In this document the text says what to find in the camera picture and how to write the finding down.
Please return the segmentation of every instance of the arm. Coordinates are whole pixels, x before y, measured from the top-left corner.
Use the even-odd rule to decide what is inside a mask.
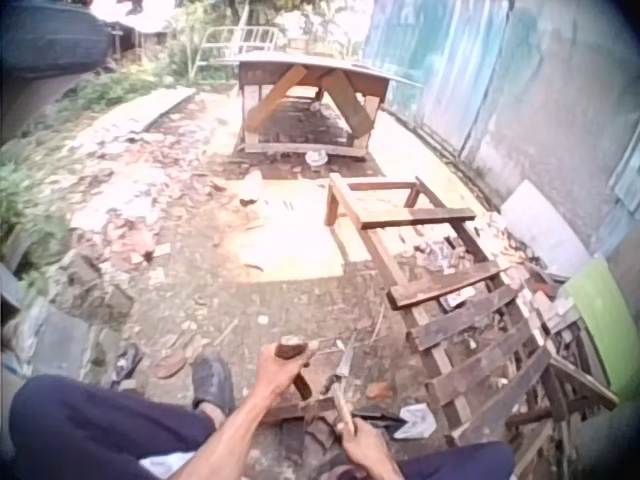
[[[318,345],[311,342],[304,354],[291,360],[277,358],[275,348],[263,347],[256,383],[246,401],[170,480],[236,480],[242,476],[253,432],[271,404],[313,357]]]
[[[372,480],[404,480],[382,434],[360,418],[354,418],[353,423],[355,435],[340,429],[342,446],[351,463],[365,470]]]

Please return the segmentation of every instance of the hand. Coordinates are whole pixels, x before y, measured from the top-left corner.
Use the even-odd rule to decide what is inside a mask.
[[[342,434],[342,447],[354,465],[365,470],[373,479],[402,479],[382,434],[361,418],[354,418],[356,434],[351,435],[344,424],[337,430]]]
[[[318,351],[318,342],[309,342],[307,350],[291,360],[282,360],[276,357],[276,346],[264,345],[258,360],[258,373],[254,392],[259,396],[265,396],[271,403],[293,383],[295,376],[300,373],[307,363]]]

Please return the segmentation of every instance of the corrugated metal wall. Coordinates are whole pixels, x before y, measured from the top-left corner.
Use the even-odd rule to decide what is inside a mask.
[[[362,61],[392,82],[389,108],[454,153],[476,118],[498,57],[507,0],[378,0]]]

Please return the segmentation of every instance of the hammer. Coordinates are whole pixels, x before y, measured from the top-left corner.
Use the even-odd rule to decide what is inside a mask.
[[[286,336],[280,339],[280,343],[276,347],[276,357],[282,360],[291,360],[292,358],[302,355],[307,350],[308,344],[300,337]],[[300,394],[302,400],[309,400],[312,392],[309,382],[298,373],[293,379],[293,386]]]

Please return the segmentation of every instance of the metal railing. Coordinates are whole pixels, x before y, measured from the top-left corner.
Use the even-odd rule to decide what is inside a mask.
[[[212,27],[202,37],[189,77],[195,78],[198,67],[256,50],[272,51],[286,43],[275,27]]]

